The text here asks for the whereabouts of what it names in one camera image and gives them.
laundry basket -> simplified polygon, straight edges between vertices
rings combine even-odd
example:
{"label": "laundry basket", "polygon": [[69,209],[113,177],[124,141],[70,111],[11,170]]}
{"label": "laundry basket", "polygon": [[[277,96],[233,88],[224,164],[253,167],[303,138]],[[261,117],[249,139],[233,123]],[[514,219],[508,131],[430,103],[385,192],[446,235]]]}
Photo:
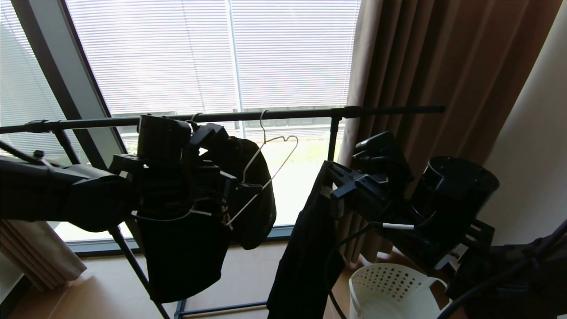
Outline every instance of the laundry basket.
{"label": "laundry basket", "polygon": [[435,319],[439,309],[429,287],[436,282],[414,269],[376,263],[357,270],[349,280],[350,319]]}

black garment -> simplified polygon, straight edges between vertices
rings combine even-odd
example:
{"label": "black garment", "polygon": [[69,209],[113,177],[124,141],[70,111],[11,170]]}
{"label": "black garment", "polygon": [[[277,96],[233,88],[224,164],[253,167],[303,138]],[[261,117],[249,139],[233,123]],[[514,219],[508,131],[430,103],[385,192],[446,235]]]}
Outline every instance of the black garment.
{"label": "black garment", "polygon": [[[268,298],[268,319],[317,319],[325,312],[327,290],[323,268],[336,244],[335,220],[329,213],[329,199],[320,194],[329,163],[323,164],[280,260]],[[331,285],[344,268],[341,255],[337,251],[332,254],[327,274]]]}
{"label": "black garment", "polygon": [[[220,207],[204,203],[196,209],[215,212]],[[170,223],[138,219],[137,224],[152,300],[171,303],[187,299],[221,278],[230,242],[230,229],[221,217],[191,213]]]}
{"label": "black garment", "polygon": [[[213,161],[221,170],[237,177],[240,183],[244,168],[258,149],[258,145],[250,140],[231,136],[227,143],[222,144],[222,147],[211,148],[201,157],[204,160]],[[270,178],[268,164],[260,153],[246,172],[246,184],[263,186]],[[253,197],[253,194],[249,190],[239,189],[234,194],[234,201],[229,205],[227,213],[234,217]],[[246,250],[254,249],[266,239],[275,221],[276,200],[270,183],[234,220],[231,239]]]}

curtain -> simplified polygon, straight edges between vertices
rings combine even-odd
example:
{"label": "curtain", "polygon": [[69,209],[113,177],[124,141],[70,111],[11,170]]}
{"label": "curtain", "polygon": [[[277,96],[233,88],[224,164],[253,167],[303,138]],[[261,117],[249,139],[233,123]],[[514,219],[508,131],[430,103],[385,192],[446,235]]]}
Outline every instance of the curtain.
{"label": "curtain", "polygon": [[87,266],[45,221],[1,220],[0,250],[40,290],[75,280]]}
{"label": "curtain", "polygon": [[[356,143],[391,131],[416,181],[433,156],[457,156],[482,165],[560,5],[560,0],[363,1],[347,104],[442,104],[447,109],[444,114],[351,119],[339,162],[350,165]],[[359,215],[350,214],[337,223],[338,236],[365,225]],[[360,253],[374,261],[377,251],[390,248],[368,232],[343,250],[347,260],[356,262]]]}

white wall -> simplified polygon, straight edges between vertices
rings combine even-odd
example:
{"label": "white wall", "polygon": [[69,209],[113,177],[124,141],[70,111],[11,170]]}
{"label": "white wall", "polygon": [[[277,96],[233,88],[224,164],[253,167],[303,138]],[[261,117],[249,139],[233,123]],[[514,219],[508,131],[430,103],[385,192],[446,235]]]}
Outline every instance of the white wall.
{"label": "white wall", "polygon": [[567,3],[484,166],[500,180],[479,214],[495,245],[531,242],[567,218]]}
{"label": "white wall", "polygon": [[22,272],[0,253],[0,303],[21,277]]}

white blinds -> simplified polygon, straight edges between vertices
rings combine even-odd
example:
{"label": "white blinds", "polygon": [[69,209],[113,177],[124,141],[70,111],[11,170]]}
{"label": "white blinds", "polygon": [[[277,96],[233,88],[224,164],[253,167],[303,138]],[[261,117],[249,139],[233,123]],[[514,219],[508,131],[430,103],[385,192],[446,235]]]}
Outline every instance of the white blinds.
{"label": "white blinds", "polygon": [[[0,10],[0,125],[65,119],[11,2],[1,0]],[[75,135],[67,133],[75,150],[80,150]],[[13,133],[1,135],[0,138],[26,153],[41,149],[47,158],[68,163],[65,151],[50,133]]]}
{"label": "white blinds", "polygon": [[113,115],[346,103],[360,0],[66,2]]}
{"label": "white blinds", "polygon": [[346,104],[359,1],[232,0],[245,108]]}

